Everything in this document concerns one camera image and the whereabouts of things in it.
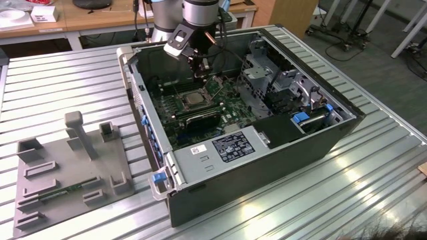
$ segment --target black case exterior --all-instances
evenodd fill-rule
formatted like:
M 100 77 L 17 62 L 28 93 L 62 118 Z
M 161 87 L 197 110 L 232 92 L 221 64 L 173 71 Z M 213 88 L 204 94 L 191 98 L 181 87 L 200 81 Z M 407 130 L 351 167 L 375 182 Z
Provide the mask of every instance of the black case exterior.
M 265 29 L 260 29 L 259 31 L 296 63 L 299 68 L 313 78 L 323 89 L 347 107 L 356 118 L 311 135 L 303 141 L 295 142 L 268 156 L 256 159 L 239 168 L 233 168 L 224 174 L 201 182 L 195 187 L 183 189 L 169 196 L 166 198 L 166 206 L 172 227 L 187 223 L 197 216 L 228 204 L 239 197 L 321 159 L 339 140 L 352 132 L 365 117 L 360 109 L 268 31 Z

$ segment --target circuit board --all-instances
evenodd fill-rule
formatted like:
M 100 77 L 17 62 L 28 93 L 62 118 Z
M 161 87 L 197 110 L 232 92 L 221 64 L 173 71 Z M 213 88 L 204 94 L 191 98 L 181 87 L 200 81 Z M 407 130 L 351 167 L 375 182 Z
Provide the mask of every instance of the circuit board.
M 174 150 L 227 134 L 256 120 L 231 78 L 212 76 L 199 88 L 189 90 L 179 85 L 168 88 L 173 89 L 161 89 L 162 94 L 152 95 L 150 99 Z

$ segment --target caster wheel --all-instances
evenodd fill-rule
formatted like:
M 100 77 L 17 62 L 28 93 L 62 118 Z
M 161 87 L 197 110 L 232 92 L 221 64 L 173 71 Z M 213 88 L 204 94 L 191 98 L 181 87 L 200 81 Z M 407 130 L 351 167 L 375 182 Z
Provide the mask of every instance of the caster wheel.
M 313 30 L 312 29 L 308 29 L 307 31 L 305 31 L 305 34 L 307 34 L 307 36 L 311 36 L 312 34 L 313 34 Z

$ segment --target white box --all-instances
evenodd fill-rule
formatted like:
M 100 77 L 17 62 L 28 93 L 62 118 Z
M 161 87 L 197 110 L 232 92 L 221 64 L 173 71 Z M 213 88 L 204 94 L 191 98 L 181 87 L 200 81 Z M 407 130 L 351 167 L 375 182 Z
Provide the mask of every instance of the white box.
M 34 6 L 30 12 L 30 18 L 34 23 L 53 23 L 58 19 L 58 11 L 54 6 Z
M 309 25 L 315 25 L 320 27 L 323 19 L 325 19 L 325 17 L 327 17 L 327 12 L 316 6 L 312 12 Z

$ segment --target blue plastic clip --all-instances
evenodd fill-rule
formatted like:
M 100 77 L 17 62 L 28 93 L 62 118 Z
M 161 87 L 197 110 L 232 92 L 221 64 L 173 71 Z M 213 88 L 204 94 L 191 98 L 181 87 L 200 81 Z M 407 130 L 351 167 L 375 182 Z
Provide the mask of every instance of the blue plastic clip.
M 327 104 L 327 105 L 325 105 L 325 109 L 331 112 L 332 109 L 333 109 L 332 105 L 331 105 L 331 104 Z
M 309 119 L 309 116 L 307 115 L 305 112 L 299 112 L 293 115 L 292 119 L 295 123 L 299 124 L 301 121 Z
M 152 181 L 154 184 L 162 182 L 166 179 L 168 179 L 168 177 L 166 177 L 165 172 L 158 172 L 152 175 Z
M 140 121 L 140 123 L 141 123 L 142 125 L 146 125 L 146 124 L 148 124 L 146 115 L 141 116 L 141 121 Z

